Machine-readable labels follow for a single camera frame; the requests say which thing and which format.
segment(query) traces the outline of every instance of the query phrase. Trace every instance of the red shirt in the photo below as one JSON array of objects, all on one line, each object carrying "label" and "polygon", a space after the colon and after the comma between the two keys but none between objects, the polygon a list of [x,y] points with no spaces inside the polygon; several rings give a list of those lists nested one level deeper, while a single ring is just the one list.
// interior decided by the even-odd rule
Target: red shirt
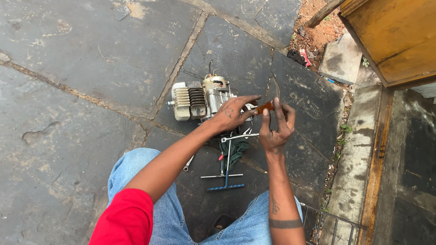
[{"label": "red shirt", "polygon": [[124,189],[97,221],[89,244],[147,245],[153,228],[153,202],[142,190]]}]

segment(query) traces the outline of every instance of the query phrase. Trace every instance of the blue jeans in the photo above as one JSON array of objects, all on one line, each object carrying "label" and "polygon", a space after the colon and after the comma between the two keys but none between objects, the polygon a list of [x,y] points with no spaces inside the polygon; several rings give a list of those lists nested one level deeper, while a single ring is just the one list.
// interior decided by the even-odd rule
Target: blue jeans
[{"label": "blue jeans", "polygon": [[[115,164],[108,181],[109,204],[113,197],[160,151],[138,148],[124,154]],[[298,212],[303,215],[297,198]],[[201,245],[215,244],[271,244],[268,227],[268,191],[260,194],[248,205],[247,211],[226,229],[200,242]],[[153,206],[153,233],[151,245],[197,244],[188,232],[182,206],[176,195],[176,184],[163,194]]]}]

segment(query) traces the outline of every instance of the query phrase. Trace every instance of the metal grate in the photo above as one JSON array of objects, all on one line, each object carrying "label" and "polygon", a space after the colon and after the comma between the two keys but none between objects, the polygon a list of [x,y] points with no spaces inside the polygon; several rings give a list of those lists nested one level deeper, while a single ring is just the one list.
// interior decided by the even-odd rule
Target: metal grate
[{"label": "metal grate", "polygon": [[335,237],[336,237],[337,222],[338,222],[339,220],[351,224],[351,231],[350,231],[350,238],[348,239],[348,245],[350,245],[351,242],[353,241],[352,239],[353,239],[353,233],[354,233],[354,229],[355,229],[355,228],[358,229],[358,232],[359,232],[359,229],[364,229],[364,230],[367,229],[365,226],[362,226],[362,225],[359,225],[359,224],[357,224],[357,223],[351,222],[351,221],[349,221],[349,220],[346,220],[346,219],[344,219],[344,218],[338,217],[338,216],[336,216],[336,215],[329,214],[329,213],[324,212],[324,211],[322,211],[322,210],[319,210],[319,209],[317,209],[317,208],[313,208],[313,207],[311,207],[311,206],[307,206],[307,205],[305,205],[304,203],[300,203],[300,204],[301,204],[302,207],[306,207],[306,212],[304,213],[304,219],[303,219],[303,229],[304,229],[304,227],[305,227],[305,225],[306,225],[306,218],[307,218],[307,213],[308,213],[309,209],[310,209],[310,210],[313,210],[314,212],[319,212],[319,213],[320,213],[319,223],[318,223],[318,225],[317,225],[317,234],[316,234],[316,236],[312,236],[312,237],[313,237],[313,242],[314,242],[314,243],[312,243],[312,242],[307,242],[307,241],[306,241],[307,244],[310,244],[310,245],[318,245],[318,244],[319,244],[319,241],[320,241],[321,222],[322,222],[322,220],[323,220],[323,216],[324,216],[324,218],[327,217],[327,216],[330,216],[330,217],[332,217],[332,218],[335,219],[334,230],[333,230],[333,238],[332,238],[332,241],[331,241],[331,244],[332,244],[332,245],[334,244],[334,240],[335,240]]}]

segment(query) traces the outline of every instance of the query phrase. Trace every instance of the stone paving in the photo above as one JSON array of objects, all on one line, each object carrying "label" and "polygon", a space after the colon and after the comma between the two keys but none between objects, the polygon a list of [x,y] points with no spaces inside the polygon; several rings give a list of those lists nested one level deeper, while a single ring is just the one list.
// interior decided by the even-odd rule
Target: stone paving
[{"label": "stone paving", "polygon": [[[164,150],[198,124],[174,118],[174,82],[199,81],[214,59],[234,93],[279,96],[297,111],[286,145],[295,195],[318,207],[342,116],[342,90],[287,58],[298,0],[4,1],[0,4],[0,243],[86,244],[124,152]],[[114,13],[127,6],[120,21]],[[260,128],[260,117],[254,131]],[[176,180],[189,232],[204,239],[221,213],[240,216],[268,189],[258,139],[222,180],[216,146]],[[314,224],[308,217],[307,236]]]}]

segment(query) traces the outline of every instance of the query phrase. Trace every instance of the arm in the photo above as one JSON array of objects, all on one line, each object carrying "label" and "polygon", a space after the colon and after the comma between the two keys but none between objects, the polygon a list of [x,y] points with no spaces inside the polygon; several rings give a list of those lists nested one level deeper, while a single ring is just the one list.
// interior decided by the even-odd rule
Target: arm
[{"label": "arm", "polygon": [[303,224],[285,169],[283,147],[294,132],[295,110],[273,101],[278,130],[270,130],[271,116],[262,113],[260,141],[265,149],[269,175],[269,231],[273,244],[306,244]]},{"label": "arm", "polygon": [[257,105],[259,95],[230,98],[215,114],[198,128],[151,160],[124,187],[147,192],[155,203],[168,190],[188,160],[214,135],[233,130],[257,114],[256,110],[240,113],[247,103]]}]

